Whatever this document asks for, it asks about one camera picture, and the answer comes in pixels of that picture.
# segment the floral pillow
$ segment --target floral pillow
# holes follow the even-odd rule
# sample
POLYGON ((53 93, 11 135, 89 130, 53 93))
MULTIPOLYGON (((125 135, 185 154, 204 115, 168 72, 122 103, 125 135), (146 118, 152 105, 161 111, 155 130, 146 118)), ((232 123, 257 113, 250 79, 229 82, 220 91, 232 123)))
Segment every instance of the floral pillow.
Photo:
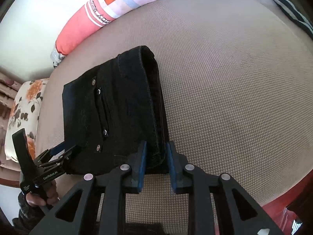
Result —
POLYGON ((49 79, 28 81, 19 89, 10 113, 5 136, 4 151, 7 160, 18 162, 12 135, 22 128, 25 128, 29 153, 32 159, 35 158, 35 140, 39 111, 48 80, 49 79))

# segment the striped cloth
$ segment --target striped cloth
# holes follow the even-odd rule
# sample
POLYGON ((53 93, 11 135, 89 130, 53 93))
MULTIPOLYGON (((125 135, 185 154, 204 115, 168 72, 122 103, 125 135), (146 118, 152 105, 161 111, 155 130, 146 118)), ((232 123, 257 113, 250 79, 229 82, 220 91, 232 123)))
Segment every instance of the striped cloth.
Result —
POLYGON ((84 39, 133 9, 156 0, 89 0, 65 24, 51 53, 54 67, 84 39))
POLYGON ((313 27, 308 15, 297 0, 274 0, 284 14, 313 39, 313 27))

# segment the orange flower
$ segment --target orange flower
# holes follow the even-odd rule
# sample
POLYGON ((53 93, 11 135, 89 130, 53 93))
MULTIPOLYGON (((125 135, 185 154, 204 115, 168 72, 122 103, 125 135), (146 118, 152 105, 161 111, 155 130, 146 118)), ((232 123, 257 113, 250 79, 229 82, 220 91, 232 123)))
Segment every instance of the orange flower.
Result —
POLYGON ((10 118, 14 116, 15 113, 15 101, 13 102, 13 107, 11 108, 10 118))
POLYGON ((35 80, 30 88, 27 90, 26 98, 30 101, 36 97, 36 95, 40 92, 42 87, 42 80, 35 80))
POLYGON ((35 159, 35 142, 31 137, 27 136, 27 145, 28 145, 28 152, 32 159, 35 159))

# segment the houndstooth fabric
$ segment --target houndstooth fabric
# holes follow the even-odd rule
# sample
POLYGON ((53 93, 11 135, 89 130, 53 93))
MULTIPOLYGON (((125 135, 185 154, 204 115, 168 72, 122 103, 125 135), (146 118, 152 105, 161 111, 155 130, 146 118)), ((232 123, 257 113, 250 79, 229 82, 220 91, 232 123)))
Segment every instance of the houndstooth fabric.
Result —
MULTIPOLYGON (((158 0, 88 37, 51 75, 36 151, 63 140, 63 85, 138 45, 156 56, 170 139, 189 162, 228 172, 260 204, 312 169, 313 55, 254 0, 158 0)), ((127 195, 126 218, 183 232, 187 209, 168 176, 147 175, 143 192, 127 195)))

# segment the human hand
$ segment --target human hand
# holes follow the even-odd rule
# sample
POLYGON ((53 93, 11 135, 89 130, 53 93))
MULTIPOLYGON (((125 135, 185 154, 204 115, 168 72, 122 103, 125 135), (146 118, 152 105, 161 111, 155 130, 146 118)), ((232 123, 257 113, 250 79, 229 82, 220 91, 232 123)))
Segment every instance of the human hand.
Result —
POLYGON ((46 193, 48 197, 47 202, 38 195, 32 193, 26 194, 26 201, 31 207, 45 206, 46 204, 55 206, 59 202, 55 180, 51 181, 51 186, 46 193))

